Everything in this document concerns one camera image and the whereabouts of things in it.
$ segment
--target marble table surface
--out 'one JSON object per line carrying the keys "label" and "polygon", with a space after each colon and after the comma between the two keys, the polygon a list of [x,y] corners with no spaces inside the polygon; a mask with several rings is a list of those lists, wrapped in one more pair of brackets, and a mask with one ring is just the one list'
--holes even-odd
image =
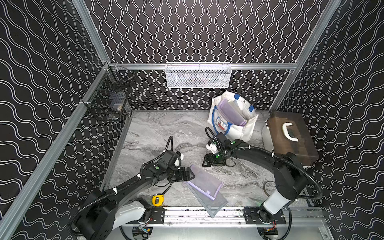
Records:
{"label": "marble table surface", "polygon": [[[141,164],[158,156],[165,148],[169,136],[174,138],[174,151],[184,154],[182,165],[191,164],[201,167],[208,137],[205,127],[209,112],[141,112],[135,111],[129,127],[121,154],[109,183],[117,186],[139,172]],[[268,111],[258,112],[252,139],[253,146],[263,147],[262,128],[269,117]],[[245,160],[235,159],[235,167],[205,167],[204,170],[220,179],[224,185],[220,192],[228,200],[226,206],[259,206],[267,195],[263,191],[266,181],[274,180],[272,173]],[[152,195],[163,192],[164,188],[153,186],[138,194],[148,202]],[[185,183],[173,183],[164,195],[165,206],[201,206]],[[304,200],[294,202],[291,206],[307,206]]]}

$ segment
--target aluminum rail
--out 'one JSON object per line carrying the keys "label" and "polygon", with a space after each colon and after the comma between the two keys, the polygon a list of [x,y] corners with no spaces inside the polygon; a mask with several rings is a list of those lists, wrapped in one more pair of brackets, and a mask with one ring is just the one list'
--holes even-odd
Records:
{"label": "aluminum rail", "polygon": [[[120,66],[129,70],[165,70],[165,63],[112,63],[113,66]],[[233,70],[263,70],[263,69],[296,69],[296,63],[231,63]]]}
{"label": "aluminum rail", "polygon": [[[244,207],[223,207],[214,218],[203,207],[164,207],[164,224],[148,224],[147,227],[270,227],[272,224],[246,224]],[[293,227],[326,227],[319,207],[291,207]],[[287,224],[288,211],[283,211]],[[124,224],[137,227],[137,224]]]}

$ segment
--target mounting plate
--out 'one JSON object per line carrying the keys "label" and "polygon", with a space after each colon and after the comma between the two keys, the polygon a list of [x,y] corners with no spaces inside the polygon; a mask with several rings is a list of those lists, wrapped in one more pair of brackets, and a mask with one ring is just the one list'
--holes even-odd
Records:
{"label": "mounting plate", "polygon": [[[245,224],[265,224],[259,219],[259,207],[245,207],[244,218]],[[276,224],[286,224],[283,211],[280,209],[275,215],[273,215]]]}

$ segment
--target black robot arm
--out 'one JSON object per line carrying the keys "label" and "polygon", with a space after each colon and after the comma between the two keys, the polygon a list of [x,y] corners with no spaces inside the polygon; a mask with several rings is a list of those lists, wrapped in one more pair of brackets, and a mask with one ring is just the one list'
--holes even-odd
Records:
{"label": "black robot arm", "polygon": [[[207,146],[214,144],[217,150],[213,150],[215,153],[205,155],[203,167],[226,166],[226,160],[234,157],[250,161],[274,174],[276,190],[260,206],[261,221],[273,221],[274,214],[297,198],[319,199],[322,197],[320,185],[304,170],[293,153],[274,154],[263,148],[251,146],[240,139],[231,141],[221,132],[214,135],[208,127],[205,132],[210,139]],[[309,182],[315,185],[318,194],[316,196],[299,195]]]}
{"label": "black robot arm", "polygon": [[[79,211],[70,218],[67,224],[69,233],[84,236],[87,240],[104,240],[116,227],[117,210],[132,201],[139,192],[164,179],[181,182],[194,178],[189,167],[180,167],[181,153],[165,150],[158,159],[157,162],[144,163],[139,174],[119,186],[104,192],[95,190],[90,193]],[[80,232],[72,229],[72,223]]]}

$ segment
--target aluminum frame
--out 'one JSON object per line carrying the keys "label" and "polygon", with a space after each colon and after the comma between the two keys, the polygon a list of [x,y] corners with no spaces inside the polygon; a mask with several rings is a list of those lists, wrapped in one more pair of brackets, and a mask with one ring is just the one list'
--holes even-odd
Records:
{"label": "aluminum frame", "polygon": [[[129,70],[165,70],[165,63],[113,63]],[[232,70],[263,70],[263,69],[284,69],[294,70],[296,63],[231,63]]]}
{"label": "aluminum frame", "polygon": [[[164,207],[164,224],[148,224],[147,227],[271,227],[272,224],[246,224],[244,207],[223,207],[211,218],[203,207]],[[292,227],[327,227],[319,207],[290,207]],[[288,211],[283,210],[287,224]],[[137,224],[124,224],[137,227]]]}
{"label": "aluminum frame", "polygon": [[124,127],[121,131],[120,138],[119,138],[118,143],[117,143],[115,150],[113,152],[111,161],[109,162],[107,172],[105,173],[103,182],[101,183],[101,186],[99,188],[100,191],[104,191],[104,190],[108,189],[109,181],[111,180],[113,171],[115,170],[116,164],[118,162],[118,159],[119,159],[119,156],[121,153],[121,149],[122,149],[122,146],[124,145],[124,141],[125,141],[125,138],[127,136],[131,122],[132,122],[132,115],[129,118],[127,118],[127,120],[124,123]]}
{"label": "aluminum frame", "polygon": [[310,54],[312,53],[312,50],[316,46],[317,42],[319,41],[321,35],[323,34],[325,28],[328,26],[329,21],[331,20],[332,16],[334,15],[335,11],[339,7],[341,3],[341,0],[329,0],[327,3],[325,9],[321,13],[319,20],[316,23],[316,26],[314,27],[311,35],[307,39],[307,42],[305,43],[302,51],[300,52],[299,57],[296,60],[297,67],[294,71],[290,71],[287,78],[285,79],[283,85],[281,86],[276,98],[274,99],[271,107],[269,108],[269,112],[273,113],[275,112],[278,107],[280,106],[280,103],[283,101],[285,95],[291,88],[291,85],[295,81],[297,75],[303,68],[304,64],[306,63],[307,59],[309,58]]}
{"label": "aluminum frame", "polygon": [[96,29],[95,23],[92,20],[91,13],[89,12],[87,5],[85,4],[84,0],[72,0],[72,2],[84,24],[85,29],[88,32],[89,38],[95,47],[99,59],[101,62],[107,62],[109,64],[109,56],[105,50],[103,42],[101,41],[99,32]]}
{"label": "aluminum frame", "polygon": [[[100,84],[103,76],[107,73],[107,71],[108,65],[104,64],[101,71],[96,76],[95,80],[84,95],[84,102],[89,100],[92,93]],[[0,221],[1,240],[9,240],[12,237],[16,228],[19,226],[21,219],[27,212],[32,201],[35,199],[38,191],[51,172],[53,166],[58,160],[60,154],[63,152],[65,146],[67,145],[69,139],[73,135],[86,111],[87,107],[82,102],[80,102],[73,111],[70,118],[64,124],[64,127],[61,129],[39,164],[36,166],[32,175],[28,178],[20,193],[17,195],[15,201],[12,203],[11,207]]]}

